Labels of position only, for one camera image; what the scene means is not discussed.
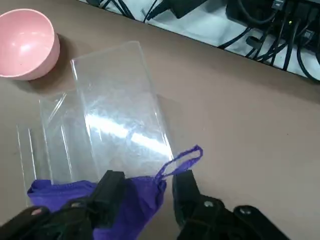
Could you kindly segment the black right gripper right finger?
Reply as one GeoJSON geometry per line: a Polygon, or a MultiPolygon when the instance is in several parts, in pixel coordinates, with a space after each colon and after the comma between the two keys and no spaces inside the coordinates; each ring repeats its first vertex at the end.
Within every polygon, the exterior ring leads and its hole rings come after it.
{"type": "Polygon", "coordinates": [[[288,239],[258,208],[230,211],[220,199],[201,194],[191,170],[173,176],[172,195],[179,240],[288,239]]]}

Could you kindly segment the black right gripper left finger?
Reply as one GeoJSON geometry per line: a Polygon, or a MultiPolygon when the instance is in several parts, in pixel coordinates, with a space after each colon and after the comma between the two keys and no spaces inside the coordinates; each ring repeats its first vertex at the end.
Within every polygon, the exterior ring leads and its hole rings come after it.
{"type": "Polygon", "coordinates": [[[69,200],[58,211],[32,206],[0,227],[2,240],[92,240],[95,228],[114,224],[125,191],[125,175],[108,170],[94,191],[69,200]]]}

